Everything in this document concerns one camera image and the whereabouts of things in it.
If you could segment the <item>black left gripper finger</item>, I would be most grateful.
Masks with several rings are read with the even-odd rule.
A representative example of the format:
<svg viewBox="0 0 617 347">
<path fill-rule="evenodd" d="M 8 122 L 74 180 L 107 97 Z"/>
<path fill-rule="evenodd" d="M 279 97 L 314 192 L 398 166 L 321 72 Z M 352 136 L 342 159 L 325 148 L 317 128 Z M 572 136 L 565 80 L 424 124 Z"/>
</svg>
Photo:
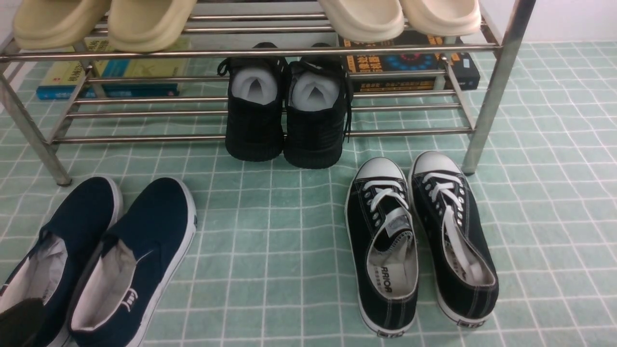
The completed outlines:
<svg viewBox="0 0 617 347">
<path fill-rule="evenodd" d="M 28 298 L 0 315 L 0 345 L 30 347 L 44 322 L 44 305 L 40 298 Z"/>
</svg>

